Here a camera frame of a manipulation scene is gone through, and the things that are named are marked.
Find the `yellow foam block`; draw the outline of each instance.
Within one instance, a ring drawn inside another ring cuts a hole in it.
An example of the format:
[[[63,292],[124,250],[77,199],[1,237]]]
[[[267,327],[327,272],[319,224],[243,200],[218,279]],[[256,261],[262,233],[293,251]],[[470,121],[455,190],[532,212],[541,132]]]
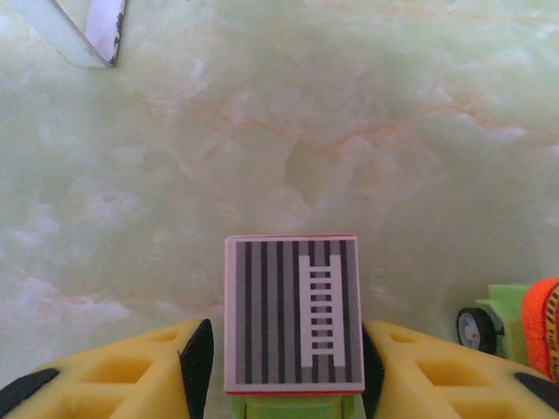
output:
[[[375,419],[559,417],[514,378],[544,378],[529,367],[382,321],[364,326],[384,368]]]
[[[42,366],[37,371],[59,374],[4,418],[196,419],[212,360],[210,322],[186,321]],[[183,374],[197,388],[185,388]],[[17,384],[11,387],[4,395],[21,393]],[[195,414],[188,405],[192,396]]]

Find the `green toy car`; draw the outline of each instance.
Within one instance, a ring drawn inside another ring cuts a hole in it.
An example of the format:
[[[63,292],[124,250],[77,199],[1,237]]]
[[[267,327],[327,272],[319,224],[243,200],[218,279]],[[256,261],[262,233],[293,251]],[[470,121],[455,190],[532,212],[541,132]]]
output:
[[[490,285],[489,298],[459,311],[456,331],[464,347],[528,364],[522,301],[532,284]]]

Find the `black rubber pad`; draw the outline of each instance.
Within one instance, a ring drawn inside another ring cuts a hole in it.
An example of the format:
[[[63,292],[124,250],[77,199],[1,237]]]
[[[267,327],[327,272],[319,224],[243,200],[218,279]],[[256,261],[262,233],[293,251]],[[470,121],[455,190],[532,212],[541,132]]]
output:
[[[57,369],[43,369],[20,377],[0,390],[0,418],[7,416],[58,374],[60,374],[60,371]]]
[[[365,326],[363,333],[363,361],[365,363],[365,391],[363,391],[363,407],[365,417],[372,419],[375,416],[378,402],[381,398],[384,382],[384,366],[380,354],[376,350],[375,343],[367,333]]]
[[[542,402],[559,413],[559,386],[527,373],[515,373],[514,378],[534,395],[537,395]]]
[[[186,403],[191,419],[203,419],[213,365],[213,330],[203,320],[180,355]]]

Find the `green marble surface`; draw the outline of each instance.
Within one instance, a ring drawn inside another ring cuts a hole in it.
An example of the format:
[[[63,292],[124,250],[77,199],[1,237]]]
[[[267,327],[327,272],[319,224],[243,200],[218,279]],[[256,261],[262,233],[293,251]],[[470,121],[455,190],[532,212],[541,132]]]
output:
[[[364,315],[447,339],[557,274],[558,30],[555,2],[129,0],[88,71],[0,4],[0,384],[208,316],[229,417],[233,234],[355,233]]]

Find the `toy wheel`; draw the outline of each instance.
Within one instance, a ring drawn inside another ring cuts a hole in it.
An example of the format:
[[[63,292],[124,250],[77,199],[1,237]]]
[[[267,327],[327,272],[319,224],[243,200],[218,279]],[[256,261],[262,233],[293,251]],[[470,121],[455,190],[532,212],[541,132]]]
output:
[[[481,308],[463,308],[456,318],[460,345],[487,354],[497,352],[497,332],[489,314]]]

